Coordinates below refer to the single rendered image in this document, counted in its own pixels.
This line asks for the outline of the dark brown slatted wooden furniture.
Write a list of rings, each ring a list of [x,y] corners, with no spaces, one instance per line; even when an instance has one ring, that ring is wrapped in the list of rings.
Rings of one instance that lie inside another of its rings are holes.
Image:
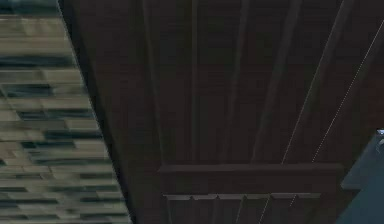
[[[134,224],[337,224],[384,129],[384,0],[58,0]]]

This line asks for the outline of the dark blue-grey box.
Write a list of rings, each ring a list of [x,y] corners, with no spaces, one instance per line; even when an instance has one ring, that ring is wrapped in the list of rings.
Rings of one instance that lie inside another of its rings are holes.
[[[341,183],[358,190],[336,224],[384,224],[384,129],[378,129]]]

